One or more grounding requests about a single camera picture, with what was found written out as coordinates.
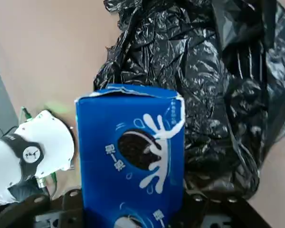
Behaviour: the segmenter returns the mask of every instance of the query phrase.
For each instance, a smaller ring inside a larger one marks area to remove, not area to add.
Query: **beige surface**
[[[0,0],[0,72],[16,110],[54,107],[75,126],[74,99],[93,90],[116,22],[102,0]],[[78,172],[60,172],[59,191],[79,180]],[[285,139],[266,160],[251,204],[273,228],[285,228]]]

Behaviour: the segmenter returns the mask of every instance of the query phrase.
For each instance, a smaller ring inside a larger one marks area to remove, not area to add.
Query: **black garbage bag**
[[[123,33],[94,89],[178,91],[186,105],[186,188],[251,197],[285,124],[285,9],[275,0],[104,3],[119,13]]]

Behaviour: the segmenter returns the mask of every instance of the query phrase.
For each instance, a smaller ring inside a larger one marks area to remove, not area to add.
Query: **cardboard box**
[[[166,226],[182,201],[183,98],[111,84],[80,98],[76,110],[88,227]]]

